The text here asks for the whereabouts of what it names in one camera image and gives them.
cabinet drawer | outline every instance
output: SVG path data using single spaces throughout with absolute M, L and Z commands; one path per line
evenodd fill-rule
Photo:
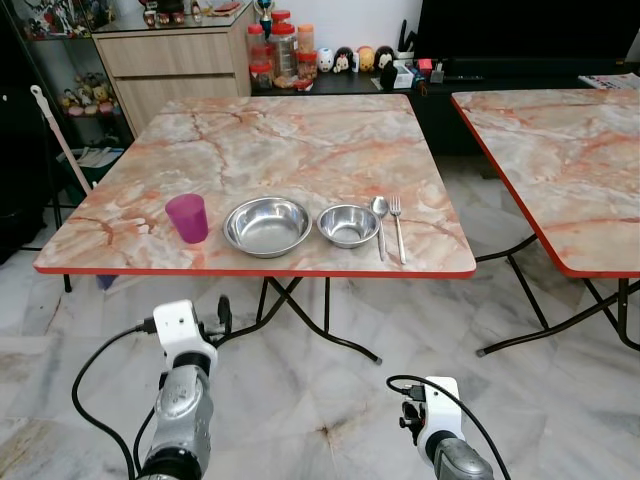
M 138 136 L 169 100 L 186 97 L 237 97 L 233 77 L 116 80 L 122 104 Z
M 114 77 L 232 73 L 227 35 L 102 38 L 105 64 Z

wooden cabinet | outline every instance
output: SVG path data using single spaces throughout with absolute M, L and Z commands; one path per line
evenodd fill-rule
M 222 27 L 205 21 L 195 28 L 118 30 L 115 22 L 94 33 L 134 136 L 169 100 L 251 95 L 246 44 L 247 26 L 253 23 L 250 6 Z M 122 26 L 134 20 L 124 19 Z

fork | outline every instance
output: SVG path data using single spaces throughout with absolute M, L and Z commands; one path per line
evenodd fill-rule
M 391 203 L 389 204 L 389 213 L 396 219 L 396 230 L 398 231 L 398 248 L 400 249 L 400 262 L 404 265 L 407 263 L 407 257 L 404 253 L 404 242 L 402 241 L 402 229 L 400 228 L 400 215 L 402 214 L 402 207 L 400 206 L 400 197 L 394 195 L 391 197 Z

television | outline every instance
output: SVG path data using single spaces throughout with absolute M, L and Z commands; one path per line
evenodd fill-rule
M 638 30 L 639 0 L 424 0 L 415 50 L 416 58 L 466 61 L 476 69 L 564 64 L 577 73 L 607 73 L 584 68 L 624 59 Z

spoon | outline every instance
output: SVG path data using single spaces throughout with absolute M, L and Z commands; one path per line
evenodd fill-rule
M 384 197 L 377 195 L 371 199 L 371 210 L 380 218 L 380 230 L 378 230 L 378 249 L 380 250 L 380 260 L 384 262 L 387 255 L 387 246 L 384 241 L 384 229 L 382 219 L 389 213 L 389 204 Z

